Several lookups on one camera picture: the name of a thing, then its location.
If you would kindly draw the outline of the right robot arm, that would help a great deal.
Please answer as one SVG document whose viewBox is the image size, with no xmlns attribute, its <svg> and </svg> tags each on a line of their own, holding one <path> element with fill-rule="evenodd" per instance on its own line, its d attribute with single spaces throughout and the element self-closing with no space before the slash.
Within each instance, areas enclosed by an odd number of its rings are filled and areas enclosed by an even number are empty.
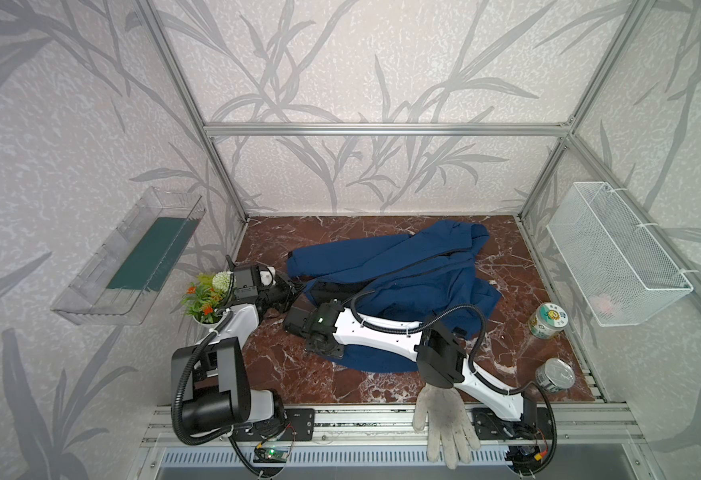
<svg viewBox="0 0 701 480">
<path fill-rule="evenodd" d="M 286 332 L 304 339 L 306 351 L 340 360 L 352 346 L 388 352 L 416 364 L 426 384 L 456 388 L 484 404 L 496 418 L 513 426 L 512 438 L 533 439 L 543 434 L 556 440 L 558 432 L 552 406 L 540 406 L 530 394 L 532 383 L 512 388 L 480 368 L 443 322 L 450 314 L 468 310 L 481 315 L 471 304 L 450 308 L 426 322 L 402 322 L 360 314 L 356 301 L 332 300 L 306 311 L 292 308 L 284 320 Z"/>
</svg>

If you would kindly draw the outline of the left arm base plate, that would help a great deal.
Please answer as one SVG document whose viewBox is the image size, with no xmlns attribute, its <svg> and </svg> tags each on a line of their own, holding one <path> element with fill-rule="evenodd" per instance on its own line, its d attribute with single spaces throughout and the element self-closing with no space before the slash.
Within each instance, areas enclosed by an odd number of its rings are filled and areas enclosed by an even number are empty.
<svg viewBox="0 0 701 480">
<path fill-rule="evenodd" d="M 234 439 L 238 442 L 292 441 L 309 442 L 314 438 L 316 410 L 286 408 L 280 417 L 237 427 Z"/>
</svg>

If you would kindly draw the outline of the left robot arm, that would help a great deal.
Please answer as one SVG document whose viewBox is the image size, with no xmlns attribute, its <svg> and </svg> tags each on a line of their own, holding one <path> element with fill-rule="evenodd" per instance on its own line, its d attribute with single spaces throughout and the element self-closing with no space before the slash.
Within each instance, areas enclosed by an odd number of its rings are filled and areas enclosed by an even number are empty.
<svg viewBox="0 0 701 480">
<path fill-rule="evenodd" d="M 260 439 L 286 431 L 282 399 L 250 387 L 242 350 L 270 310 L 286 312 L 299 295 L 300 287 L 262 263 L 200 274 L 186 290 L 184 313 L 206 335 L 172 354 L 170 419 L 180 442 L 198 446 L 240 428 Z"/>
</svg>

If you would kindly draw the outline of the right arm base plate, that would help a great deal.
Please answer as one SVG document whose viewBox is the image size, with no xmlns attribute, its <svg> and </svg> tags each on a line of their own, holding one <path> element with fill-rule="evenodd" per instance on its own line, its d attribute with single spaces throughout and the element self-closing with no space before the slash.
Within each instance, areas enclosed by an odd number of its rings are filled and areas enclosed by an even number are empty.
<svg viewBox="0 0 701 480">
<path fill-rule="evenodd" d="M 537 408 L 537 423 L 510 422 L 500 420 L 495 412 L 486 407 L 476 407 L 469 410 L 476 434 L 480 440 L 522 441 L 553 439 L 553 420 L 551 412 L 545 406 Z"/>
</svg>

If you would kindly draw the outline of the blue jacket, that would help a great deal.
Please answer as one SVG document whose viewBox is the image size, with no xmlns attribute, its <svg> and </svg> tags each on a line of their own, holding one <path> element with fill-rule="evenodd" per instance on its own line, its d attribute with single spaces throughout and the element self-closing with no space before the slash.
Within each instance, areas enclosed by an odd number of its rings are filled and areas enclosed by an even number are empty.
<svg viewBox="0 0 701 480">
<path fill-rule="evenodd" d="M 290 252 L 288 275 L 306 280 L 314 306 L 357 300 L 360 314 L 396 321 L 427 321 L 472 338 L 502 295 L 476 274 L 489 241 L 482 224 L 441 220 L 417 234 L 344 240 Z"/>
</svg>

